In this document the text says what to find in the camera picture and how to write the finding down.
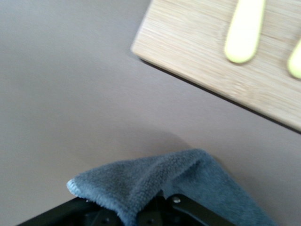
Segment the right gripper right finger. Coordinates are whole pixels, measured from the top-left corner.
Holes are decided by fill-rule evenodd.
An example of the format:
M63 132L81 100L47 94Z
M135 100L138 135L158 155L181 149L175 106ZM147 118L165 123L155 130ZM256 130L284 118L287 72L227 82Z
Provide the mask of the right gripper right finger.
M137 214L139 226L232 226L210 209L183 194L164 198L159 192Z

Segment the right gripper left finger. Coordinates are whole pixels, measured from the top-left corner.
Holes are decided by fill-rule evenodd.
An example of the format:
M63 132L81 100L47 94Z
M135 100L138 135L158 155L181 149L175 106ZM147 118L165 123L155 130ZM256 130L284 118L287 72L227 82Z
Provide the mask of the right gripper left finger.
M117 214L94 202L74 198L23 223L21 226L122 226Z

